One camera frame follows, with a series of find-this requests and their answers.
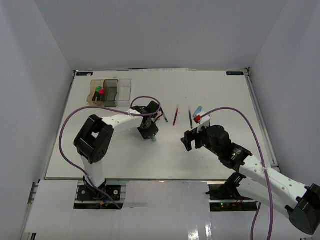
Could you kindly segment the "pink cap black highlighter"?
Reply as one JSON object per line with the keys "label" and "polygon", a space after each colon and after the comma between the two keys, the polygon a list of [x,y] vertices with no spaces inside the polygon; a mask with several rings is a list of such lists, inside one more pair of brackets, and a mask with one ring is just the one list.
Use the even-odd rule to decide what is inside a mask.
{"label": "pink cap black highlighter", "polygon": [[102,98],[103,98],[103,95],[104,95],[104,89],[103,88],[100,88],[99,89],[99,92],[98,92],[98,97],[97,97],[97,101],[98,102],[101,102],[102,101]]}

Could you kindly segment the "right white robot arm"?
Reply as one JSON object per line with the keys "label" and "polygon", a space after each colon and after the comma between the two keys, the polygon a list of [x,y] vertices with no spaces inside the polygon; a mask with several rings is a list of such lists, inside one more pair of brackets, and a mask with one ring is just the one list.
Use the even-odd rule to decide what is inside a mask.
{"label": "right white robot arm", "polygon": [[307,235],[313,235],[320,225],[320,187],[307,186],[280,172],[265,167],[249,150],[232,142],[220,125],[193,129],[181,138],[187,151],[206,148],[219,161],[235,172],[225,183],[226,195],[236,200],[240,196],[260,202],[285,216],[291,224]]}

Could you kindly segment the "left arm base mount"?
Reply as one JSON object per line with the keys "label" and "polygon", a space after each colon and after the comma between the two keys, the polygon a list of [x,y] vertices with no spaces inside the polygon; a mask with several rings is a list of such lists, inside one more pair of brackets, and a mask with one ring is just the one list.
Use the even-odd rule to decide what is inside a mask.
{"label": "left arm base mount", "polygon": [[125,187],[120,184],[107,184],[99,190],[79,183],[73,208],[76,210],[121,210],[125,200]]}

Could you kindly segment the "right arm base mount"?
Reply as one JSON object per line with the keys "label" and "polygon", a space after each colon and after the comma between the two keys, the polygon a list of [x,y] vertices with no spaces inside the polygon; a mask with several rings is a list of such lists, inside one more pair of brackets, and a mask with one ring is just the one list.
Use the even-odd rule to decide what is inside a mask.
{"label": "right arm base mount", "polygon": [[211,212],[255,212],[257,202],[240,195],[238,188],[246,177],[234,172],[224,183],[208,185],[209,205]]}

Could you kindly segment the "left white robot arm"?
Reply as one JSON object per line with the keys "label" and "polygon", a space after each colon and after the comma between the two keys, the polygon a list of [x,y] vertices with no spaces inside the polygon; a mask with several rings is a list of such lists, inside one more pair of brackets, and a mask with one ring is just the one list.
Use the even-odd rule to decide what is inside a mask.
{"label": "left white robot arm", "polygon": [[102,159],[106,155],[112,137],[136,128],[144,140],[155,139],[159,129],[155,118],[160,105],[151,101],[147,106],[134,106],[125,114],[98,117],[93,114],[84,123],[73,144],[84,165],[84,180],[89,186],[88,193],[99,200],[105,196],[106,180]]}

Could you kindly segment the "mint green correction tape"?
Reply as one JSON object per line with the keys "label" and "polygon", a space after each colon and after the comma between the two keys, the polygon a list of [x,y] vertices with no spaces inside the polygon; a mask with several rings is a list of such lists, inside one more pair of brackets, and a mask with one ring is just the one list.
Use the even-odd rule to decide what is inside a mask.
{"label": "mint green correction tape", "polygon": [[155,137],[154,135],[150,137],[150,140],[151,140],[152,142],[156,142],[156,141],[157,141],[157,139],[156,139],[156,137]]}

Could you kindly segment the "green cap black highlighter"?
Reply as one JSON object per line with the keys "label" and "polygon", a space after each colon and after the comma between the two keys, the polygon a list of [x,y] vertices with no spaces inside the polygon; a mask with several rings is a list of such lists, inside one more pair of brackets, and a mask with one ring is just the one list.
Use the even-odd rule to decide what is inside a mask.
{"label": "green cap black highlighter", "polygon": [[94,102],[97,101],[97,97],[98,97],[99,90],[100,90],[100,88],[99,88],[99,86],[97,86],[97,87],[95,88],[95,92],[94,92],[94,95],[93,95],[93,97],[92,97],[92,101],[94,101]]}

